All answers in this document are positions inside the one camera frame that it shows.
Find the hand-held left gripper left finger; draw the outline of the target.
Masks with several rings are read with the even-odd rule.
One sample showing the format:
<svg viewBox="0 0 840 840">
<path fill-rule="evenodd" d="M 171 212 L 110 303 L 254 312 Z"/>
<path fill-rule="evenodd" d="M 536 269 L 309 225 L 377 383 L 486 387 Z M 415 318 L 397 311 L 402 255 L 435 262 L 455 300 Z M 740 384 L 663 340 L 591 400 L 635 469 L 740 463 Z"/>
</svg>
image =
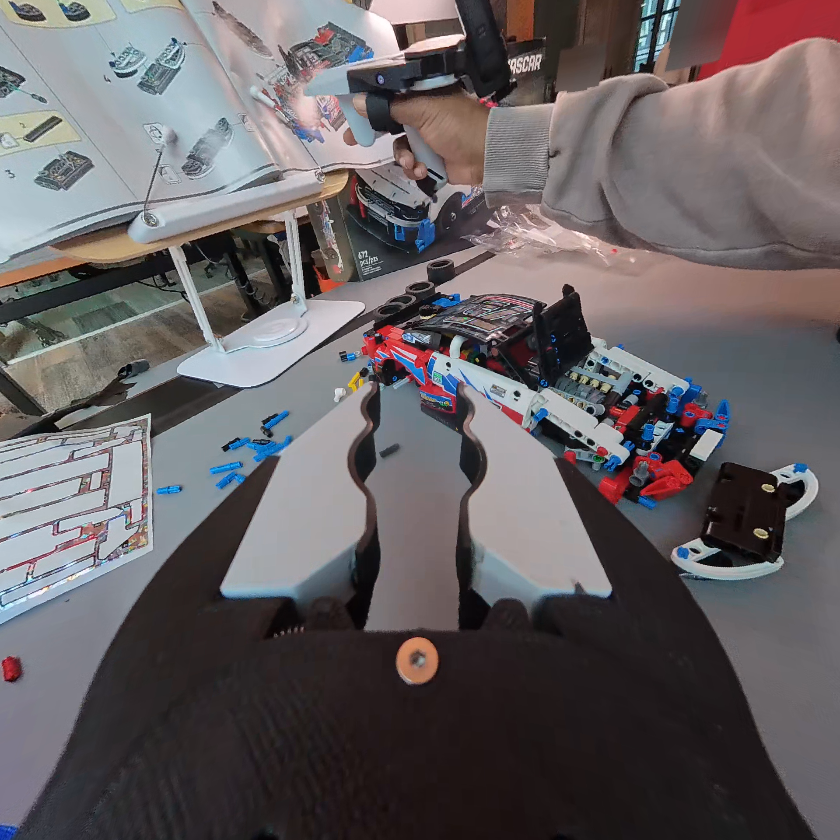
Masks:
<svg viewBox="0 0 840 840">
<path fill-rule="evenodd" d="M 301 613 L 321 597 L 366 624 L 380 570 L 375 500 L 381 392 L 363 385 L 279 456 L 220 586 L 229 599 L 287 597 Z"/>
</svg>

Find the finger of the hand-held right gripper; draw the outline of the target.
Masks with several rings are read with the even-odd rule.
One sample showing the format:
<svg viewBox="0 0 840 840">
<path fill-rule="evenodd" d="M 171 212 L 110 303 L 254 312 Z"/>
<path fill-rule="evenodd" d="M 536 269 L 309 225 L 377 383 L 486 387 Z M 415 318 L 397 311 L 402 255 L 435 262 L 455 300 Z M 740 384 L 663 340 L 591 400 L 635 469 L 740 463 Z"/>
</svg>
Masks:
<svg viewBox="0 0 840 840">
<path fill-rule="evenodd" d="M 389 56 L 323 69 L 308 82 L 305 93 L 311 97 L 338 97 L 369 92 L 404 92 L 407 89 L 406 64 L 404 56 Z"/>
</svg>

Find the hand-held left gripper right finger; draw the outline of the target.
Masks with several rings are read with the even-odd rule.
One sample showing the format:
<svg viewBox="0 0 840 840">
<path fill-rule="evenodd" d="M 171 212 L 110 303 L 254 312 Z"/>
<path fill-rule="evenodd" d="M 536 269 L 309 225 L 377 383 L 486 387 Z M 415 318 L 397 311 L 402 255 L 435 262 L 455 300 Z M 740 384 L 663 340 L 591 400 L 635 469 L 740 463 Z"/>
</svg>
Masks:
<svg viewBox="0 0 840 840">
<path fill-rule="evenodd" d="M 504 600 L 534 618 L 555 596 L 613 588 L 551 452 L 471 385 L 457 390 L 458 624 L 479 627 Z"/>
</svg>

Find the toy brick race car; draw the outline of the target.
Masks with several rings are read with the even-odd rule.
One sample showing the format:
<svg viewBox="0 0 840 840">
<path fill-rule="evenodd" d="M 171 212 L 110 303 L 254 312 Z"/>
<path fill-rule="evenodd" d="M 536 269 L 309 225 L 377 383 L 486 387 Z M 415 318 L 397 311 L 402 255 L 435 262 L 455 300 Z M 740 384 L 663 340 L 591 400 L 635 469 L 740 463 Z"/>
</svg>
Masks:
<svg viewBox="0 0 840 840">
<path fill-rule="evenodd" d="M 604 470 L 598 488 L 613 504 L 652 509 L 677 496 L 728 433 L 727 401 L 709 408 L 692 379 L 592 337 L 571 286 L 550 305 L 435 292 L 404 313 L 364 332 L 380 383 L 414 383 L 425 413 L 457 430 L 458 386 L 473 386 L 531 435 L 561 444 L 568 460 Z"/>
</svg>

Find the black white arch brick assembly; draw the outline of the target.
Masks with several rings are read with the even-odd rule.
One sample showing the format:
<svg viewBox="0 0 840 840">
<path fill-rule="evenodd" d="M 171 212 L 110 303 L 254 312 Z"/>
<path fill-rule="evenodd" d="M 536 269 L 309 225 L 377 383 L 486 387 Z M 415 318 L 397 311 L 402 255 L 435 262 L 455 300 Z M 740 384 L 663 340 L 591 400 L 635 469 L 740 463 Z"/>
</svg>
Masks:
<svg viewBox="0 0 840 840">
<path fill-rule="evenodd" d="M 698 580 L 749 581 L 779 572 L 785 524 L 811 506 L 819 489 L 803 463 L 772 472 L 724 463 L 700 536 L 675 547 L 670 560 Z"/>
</svg>

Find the instruction booklet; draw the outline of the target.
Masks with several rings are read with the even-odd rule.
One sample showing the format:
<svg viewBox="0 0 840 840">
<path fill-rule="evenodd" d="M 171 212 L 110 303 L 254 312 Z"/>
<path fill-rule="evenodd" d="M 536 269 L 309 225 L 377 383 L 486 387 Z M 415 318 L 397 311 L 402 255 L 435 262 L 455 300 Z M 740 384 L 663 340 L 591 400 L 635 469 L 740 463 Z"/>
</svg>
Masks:
<svg viewBox="0 0 840 840">
<path fill-rule="evenodd" d="M 350 2 L 2 2 L 2 263 L 130 222 L 152 243 L 376 167 L 320 71 L 396 53 Z"/>
</svg>

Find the person's right forearm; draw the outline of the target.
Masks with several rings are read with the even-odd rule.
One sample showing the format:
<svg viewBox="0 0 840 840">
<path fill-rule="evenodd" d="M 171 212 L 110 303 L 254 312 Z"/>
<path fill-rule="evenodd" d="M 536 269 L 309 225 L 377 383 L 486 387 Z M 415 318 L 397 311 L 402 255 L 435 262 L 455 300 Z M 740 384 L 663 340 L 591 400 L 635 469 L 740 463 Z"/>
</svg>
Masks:
<svg viewBox="0 0 840 840">
<path fill-rule="evenodd" d="M 490 112 L 490 207 L 542 214 L 606 243 L 709 266 L 839 265 L 839 46 L 667 87 L 635 75 Z"/>
</svg>

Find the person's right hand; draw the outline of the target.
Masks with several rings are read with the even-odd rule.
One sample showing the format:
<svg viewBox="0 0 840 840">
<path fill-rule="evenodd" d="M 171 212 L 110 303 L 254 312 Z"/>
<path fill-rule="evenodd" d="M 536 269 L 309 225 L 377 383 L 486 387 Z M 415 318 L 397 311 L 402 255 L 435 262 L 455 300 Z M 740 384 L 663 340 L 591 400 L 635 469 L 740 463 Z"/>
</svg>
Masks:
<svg viewBox="0 0 840 840">
<path fill-rule="evenodd" d="M 395 96 L 392 119 L 419 132 L 444 163 L 448 179 L 457 185 L 484 181 L 488 107 L 460 87 Z"/>
</svg>

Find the scattered blue brick pins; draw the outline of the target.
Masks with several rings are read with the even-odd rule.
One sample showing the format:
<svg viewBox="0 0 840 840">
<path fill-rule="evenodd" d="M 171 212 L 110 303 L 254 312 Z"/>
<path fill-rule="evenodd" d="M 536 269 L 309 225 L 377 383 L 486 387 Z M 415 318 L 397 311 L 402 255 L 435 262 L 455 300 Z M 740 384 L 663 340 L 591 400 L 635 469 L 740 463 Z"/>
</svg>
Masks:
<svg viewBox="0 0 840 840">
<path fill-rule="evenodd" d="M 288 410 L 270 414 L 261 421 L 257 436 L 237 436 L 220 448 L 228 461 L 208 468 L 208 475 L 213 478 L 217 489 L 241 485 L 246 478 L 247 463 L 259 465 L 270 457 L 278 456 L 291 445 L 291 435 L 276 438 L 275 433 L 276 427 L 281 425 L 289 414 Z"/>
</svg>

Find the black toy set box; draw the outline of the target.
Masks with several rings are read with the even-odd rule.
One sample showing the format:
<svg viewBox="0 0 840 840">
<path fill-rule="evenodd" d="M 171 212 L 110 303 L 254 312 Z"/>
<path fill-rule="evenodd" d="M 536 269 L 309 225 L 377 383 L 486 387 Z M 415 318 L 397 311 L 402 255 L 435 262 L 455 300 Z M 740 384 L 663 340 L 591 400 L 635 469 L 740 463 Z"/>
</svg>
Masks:
<svg viewBox="0 0 840 840">
<path fill-rule="evenodd" d="M 509 40 L 508 63 L 516 87 L 495 101 L 480 99 L 469 82 L 456 87 L 489 110 L 545 101 L 546 38 Z M 357 169 L 343 196 L 343 215 L 360 280 L 381 277 L 423 259 L 448 256 L 482 235 L 490 210 L 481 185 L 448 180 L 436 197 L 427 196 L 399 166 L 388 162 Z"/>
</svg>

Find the clear plastic bag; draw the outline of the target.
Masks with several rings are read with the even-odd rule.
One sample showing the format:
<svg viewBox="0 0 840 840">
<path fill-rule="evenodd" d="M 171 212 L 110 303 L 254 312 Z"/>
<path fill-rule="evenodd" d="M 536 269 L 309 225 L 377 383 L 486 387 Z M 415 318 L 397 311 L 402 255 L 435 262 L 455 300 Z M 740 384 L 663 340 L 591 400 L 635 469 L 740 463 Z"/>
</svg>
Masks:
<svg viewBox="0 0 840 840">
<path fill-rule="evenodd" d="M 495 254 L 560 257 L 578 255 L 607 267 L 640 265 L 643 251 L 610 245 L 548 219 L 538 205 L 502 205 L 486 221 L 481 247 Z"/>
</svg>

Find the white book stand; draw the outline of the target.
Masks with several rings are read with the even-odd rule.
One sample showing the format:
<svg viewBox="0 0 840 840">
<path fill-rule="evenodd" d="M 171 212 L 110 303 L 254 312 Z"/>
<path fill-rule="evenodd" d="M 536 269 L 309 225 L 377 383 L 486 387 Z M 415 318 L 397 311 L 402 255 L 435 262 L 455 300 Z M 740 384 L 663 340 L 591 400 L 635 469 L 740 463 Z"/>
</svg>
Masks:
<svg viewBox="0 0 840 840">
<path fill-rule="evenodd" d="M 362 314 L 359 301 L 305 298 L 295 211 L 339 194 L 346 171 L 290 175 L 280 182 L 232 193 L 182 199 L 154 208 L 152 223 L 137 216 L 130 225 L 105 228 L 56 243 L 64 256 L 116 263 L 167 249 L 203 333 L 206 348 L 178 364 L 179 375 L 247 389 L 277 378 L 294 363 Z M 291 299 L 220 339 L 214 333 L 186 263 L 183 245 L 231 228 L 281 217 L 292 273 Z"/>
</svg>

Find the holographic sticker sheet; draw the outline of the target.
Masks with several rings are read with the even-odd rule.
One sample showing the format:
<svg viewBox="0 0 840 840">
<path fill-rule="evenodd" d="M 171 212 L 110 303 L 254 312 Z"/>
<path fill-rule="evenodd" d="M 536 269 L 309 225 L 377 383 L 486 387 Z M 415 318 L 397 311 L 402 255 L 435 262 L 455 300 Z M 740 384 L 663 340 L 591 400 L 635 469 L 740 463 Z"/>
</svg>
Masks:
<svg viewBox="0 0 840 840">
<path fill-rule="evenodd" d="M 1 623 L 153 549 L 151 415 L 1 446 Z"/>
</svg>

